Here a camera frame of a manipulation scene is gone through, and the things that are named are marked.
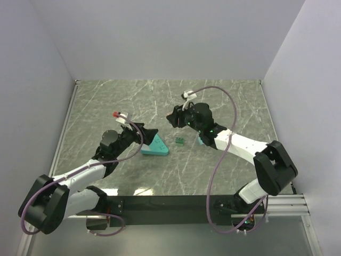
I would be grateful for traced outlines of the teal triangular power strip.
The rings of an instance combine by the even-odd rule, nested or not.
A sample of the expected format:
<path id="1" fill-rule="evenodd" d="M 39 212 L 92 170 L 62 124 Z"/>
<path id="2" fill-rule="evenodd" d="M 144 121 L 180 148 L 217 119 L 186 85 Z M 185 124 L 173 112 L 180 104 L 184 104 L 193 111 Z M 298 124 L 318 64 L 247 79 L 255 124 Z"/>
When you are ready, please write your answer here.
<path id="1" fill-rule="evenodd" d="M 169 149 L 161 137 L 156 134 L 152 143 L 143 145 L 140 152 L 144 155 L 167 156 L 169 154 Z"/>

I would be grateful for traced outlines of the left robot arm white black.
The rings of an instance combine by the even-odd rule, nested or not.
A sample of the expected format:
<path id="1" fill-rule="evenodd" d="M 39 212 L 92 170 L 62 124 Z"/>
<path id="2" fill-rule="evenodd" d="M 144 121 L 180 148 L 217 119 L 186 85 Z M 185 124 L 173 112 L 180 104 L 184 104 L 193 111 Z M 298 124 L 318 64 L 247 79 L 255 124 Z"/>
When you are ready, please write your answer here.
<path id="1" fill-rule="evenodd" d="M 50 234 L 65 218 L 83 211 L 105 213 L 107 194 L 91 183 L 110 175 L 122 161 L 119 155 L 131 144 L 150 145 L 158 133 L 142 123 L 122 129 L 121 133 L 105 131 L 95 155 L 82 166 L 54 177 L 43 174 L 34 181 L 18 210 L 25 234 Z"/>

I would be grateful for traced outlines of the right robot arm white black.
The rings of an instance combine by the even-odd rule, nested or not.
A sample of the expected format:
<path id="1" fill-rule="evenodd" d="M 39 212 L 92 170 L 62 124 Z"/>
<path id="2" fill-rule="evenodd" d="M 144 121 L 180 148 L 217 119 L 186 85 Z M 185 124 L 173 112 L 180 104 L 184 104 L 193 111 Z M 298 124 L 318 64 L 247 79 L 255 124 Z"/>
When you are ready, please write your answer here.
<path id="1" fill-rule="evenodd" d="M 276 140 L 260 142 L 233 133 L 214 121 L 206 103 L 190 103 L 186 109 L 175 106 L 166 118 L 174 128 L 189 126 L 197 131 L 206 146 L 227 150 L 253 164 L 257 178 L 240 188 L 224 204 L 230 213 L 245 213 L 258 199 L 278 195 L 298 175 L 282 143 Z"/>

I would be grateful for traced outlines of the green plug adapter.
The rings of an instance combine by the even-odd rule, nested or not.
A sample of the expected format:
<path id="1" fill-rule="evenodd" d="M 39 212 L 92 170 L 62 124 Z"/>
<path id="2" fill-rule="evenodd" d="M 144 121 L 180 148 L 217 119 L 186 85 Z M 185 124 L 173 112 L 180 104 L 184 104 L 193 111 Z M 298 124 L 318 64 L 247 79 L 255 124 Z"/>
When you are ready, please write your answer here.
<path id="1" fill-rule="evenodd" d="M 185 142 L 184 138 L 181 138 L 181 137 L 176 137 L 175 138 L 175 144 L 177 146 L 184 146 L 184 142 Z"/>

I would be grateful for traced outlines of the teal plug adapter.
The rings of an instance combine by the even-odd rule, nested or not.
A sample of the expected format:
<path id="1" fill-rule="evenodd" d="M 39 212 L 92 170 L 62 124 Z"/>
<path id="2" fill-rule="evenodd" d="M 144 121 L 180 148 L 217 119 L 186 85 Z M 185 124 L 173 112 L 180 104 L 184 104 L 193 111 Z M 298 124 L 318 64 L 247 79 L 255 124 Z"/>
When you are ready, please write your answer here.
<path id="1" fill-rule="evenodd" d="M 197 138 L 197 142 L 200 146 L 204 145 L 203 141 L 201 140 L 200 137 Z"/>

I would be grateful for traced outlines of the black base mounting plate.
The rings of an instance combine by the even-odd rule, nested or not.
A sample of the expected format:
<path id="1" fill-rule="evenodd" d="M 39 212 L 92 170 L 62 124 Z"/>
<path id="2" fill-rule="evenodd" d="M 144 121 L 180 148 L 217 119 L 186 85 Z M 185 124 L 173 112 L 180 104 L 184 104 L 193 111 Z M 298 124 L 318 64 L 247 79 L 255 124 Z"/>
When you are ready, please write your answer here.
<path id="1" fill-rule="evenodd" d="M 100 213 L 118 215 L 127 225 L 175 225 L 207 223 L 205 195 L 108 196 Z M 232 224 L 232 215 L 248 214 L 256 202 L 238 203 L 233 195 L 211 195 L 210 217 L 218 226 Z"/>

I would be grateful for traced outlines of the aluminium frame rail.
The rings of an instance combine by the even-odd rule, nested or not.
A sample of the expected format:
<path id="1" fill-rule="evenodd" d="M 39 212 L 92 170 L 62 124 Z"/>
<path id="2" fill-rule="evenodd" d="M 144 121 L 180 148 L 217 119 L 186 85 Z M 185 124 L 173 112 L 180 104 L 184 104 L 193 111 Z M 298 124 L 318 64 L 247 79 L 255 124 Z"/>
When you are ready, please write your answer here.
<path id="1" fill-rule="evenodd" d="M 268 217 L 309 216 L 310 211 L 303 194 L 280 194 L 269 196 Z"/>

